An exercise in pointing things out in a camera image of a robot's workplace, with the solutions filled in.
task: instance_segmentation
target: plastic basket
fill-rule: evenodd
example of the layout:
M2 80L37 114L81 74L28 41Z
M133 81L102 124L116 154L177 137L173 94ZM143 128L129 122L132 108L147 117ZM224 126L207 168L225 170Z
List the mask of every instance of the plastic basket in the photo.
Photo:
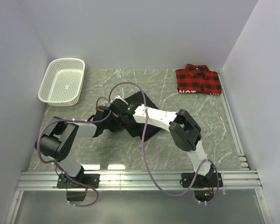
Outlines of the plastic basket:
M52 61L42 79L38 98L52 106L72 106L80 98L84 61L76 58L60 58Z

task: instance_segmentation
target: shirt collar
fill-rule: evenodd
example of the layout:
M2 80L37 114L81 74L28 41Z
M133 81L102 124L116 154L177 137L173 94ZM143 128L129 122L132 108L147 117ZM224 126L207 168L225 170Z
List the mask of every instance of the shirt collar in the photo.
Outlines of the shirt collar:
M209 76L210 70L206 65L193 65L187 64L185 67L185 71L188 72L192 77L197 75L198 73L202 74L205 78Z

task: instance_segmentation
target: folded shirt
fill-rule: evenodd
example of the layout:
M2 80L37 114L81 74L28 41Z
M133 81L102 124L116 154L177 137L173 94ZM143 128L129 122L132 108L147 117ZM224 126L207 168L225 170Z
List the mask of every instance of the folded shirt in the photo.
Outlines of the folded shirt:
M222 93L218 73L210 71L206 65L187 64L185 69L178 69L175 73L179 93Z

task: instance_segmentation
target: marble surface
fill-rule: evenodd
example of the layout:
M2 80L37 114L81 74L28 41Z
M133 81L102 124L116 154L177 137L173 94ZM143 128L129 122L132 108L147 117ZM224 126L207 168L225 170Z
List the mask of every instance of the marble surface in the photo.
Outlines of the marble surface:
M219 169L241 168L221 97L179 94L175 69L87 70L79 102L70 107L48 105L42 127L53 116L87 119L95 114L97 98L108 97L110 89L124 81L137 83L161 110L187 110L202 129L202 144L208 158ZM121 95L126 98L137 91L132 85L122 85L114 90L113 96ZM145 151L151 169L193 169L186 153L174 144L170 133L164 130L145 143ZM125 129L118 133L105 130L98 138L76 138L71 153L86 169L145 169L140 139L132 138ZM54 165L42 164L34 151L30 171L54 168Z

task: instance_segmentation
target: mounting plate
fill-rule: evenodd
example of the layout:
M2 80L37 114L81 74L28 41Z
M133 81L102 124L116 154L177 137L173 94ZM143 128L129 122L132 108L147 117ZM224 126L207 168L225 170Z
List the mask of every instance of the mounting plate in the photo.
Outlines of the mounting plate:
M182 173L182 180L180 181L180 184L182 185L183 188L188 188L193 180L195 173ZM219 175L219 187L223 187L223 181L221 174L218 173ZM197 176L192 188L208 188L211 183L214 183L214 187L217 187L217 175L214 173L210 180L206 182L204 180L204 177L199 177Z
M93 188L98 188L99 176L100 174L83 174L83 176L78 178L77 181L81 183L87 183ZM57 182L57 188L72 189L85 187L70 181L64 174L60 174Z

